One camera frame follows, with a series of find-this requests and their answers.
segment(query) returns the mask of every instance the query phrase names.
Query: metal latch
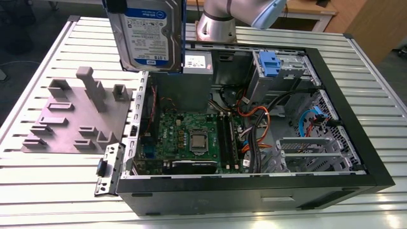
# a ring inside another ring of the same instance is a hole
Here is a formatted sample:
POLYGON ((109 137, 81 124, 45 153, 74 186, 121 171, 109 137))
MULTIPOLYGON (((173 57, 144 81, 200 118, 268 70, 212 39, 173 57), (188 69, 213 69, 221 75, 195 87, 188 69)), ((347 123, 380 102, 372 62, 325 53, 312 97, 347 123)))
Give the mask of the metal latch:
POLYGON ((97 183, 94 189, 94 197, 112 196, 116 197, 116 187, 121 171, 122 155, 125 145, 114 143, 108 145, 104 157, 97 164, 96 175, 97 183))

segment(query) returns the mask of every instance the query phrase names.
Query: green circuit board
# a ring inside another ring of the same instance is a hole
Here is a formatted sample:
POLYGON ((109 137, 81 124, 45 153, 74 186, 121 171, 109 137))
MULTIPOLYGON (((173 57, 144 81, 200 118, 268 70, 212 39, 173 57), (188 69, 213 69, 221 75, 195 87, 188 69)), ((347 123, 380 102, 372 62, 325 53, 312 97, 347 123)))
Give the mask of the green circuit board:
MULTIPOLYGON (((233 117, 233 127, 241 125, 241 118, 233 117)), ((237 148, 233 145, 235 166, 221 166, 221 155, 217 138, 216 114, 161 114, 159 125, 157 144, 154 146, 153 159, 145 160, 141 167, 149 175, 161 173, 161 163, 165 160, 216 161, 217 173, 240 173, 241 163, 237 158, 237 148), (191 150, 192 135, 204 135, 207 147, 203 152, 191 150)))

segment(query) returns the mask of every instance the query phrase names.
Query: wd hard drive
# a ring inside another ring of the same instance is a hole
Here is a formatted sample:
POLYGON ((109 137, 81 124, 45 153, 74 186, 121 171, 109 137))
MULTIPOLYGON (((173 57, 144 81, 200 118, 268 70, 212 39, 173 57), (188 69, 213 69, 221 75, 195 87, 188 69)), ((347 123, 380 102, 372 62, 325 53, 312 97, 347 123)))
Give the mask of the wd hard drive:
POLYGON ((104 0, 125 71, 180 72, 185 0, 104 0))

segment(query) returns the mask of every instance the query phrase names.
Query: slotted metal table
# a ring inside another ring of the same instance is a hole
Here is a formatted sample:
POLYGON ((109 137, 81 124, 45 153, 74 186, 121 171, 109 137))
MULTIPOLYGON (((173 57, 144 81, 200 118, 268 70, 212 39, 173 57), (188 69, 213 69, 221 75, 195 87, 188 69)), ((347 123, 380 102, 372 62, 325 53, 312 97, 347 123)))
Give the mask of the slotted metal table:
MULTIPOLYGON (((187 25, 195 39, 195 26, 187 25)), ((141 73, 121 71, 109 22, 70 17, 0 129, 0 225, 116 229, 404 228, 407 225, 407 109, 352 39, 341 34, 237 28, 237 41, 317 48, 396 185, 323 209, 137 217, 120 198, 94 198, 100 155, 25 154, 21 142, 38 118, 52 79, 81 86, 78 66, 104 87, 137 92, 141 73)))

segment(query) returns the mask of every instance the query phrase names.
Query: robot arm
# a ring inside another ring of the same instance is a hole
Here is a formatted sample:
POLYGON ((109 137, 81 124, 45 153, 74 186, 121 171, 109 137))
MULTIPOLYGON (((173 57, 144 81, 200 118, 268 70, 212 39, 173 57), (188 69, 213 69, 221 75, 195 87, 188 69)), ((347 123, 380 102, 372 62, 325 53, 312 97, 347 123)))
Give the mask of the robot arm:
POLYGON ((205 0, 197 24, 201 41, 233 42, 235 18, 256 29, 267 29, 277 19, 287 0, 205 0))

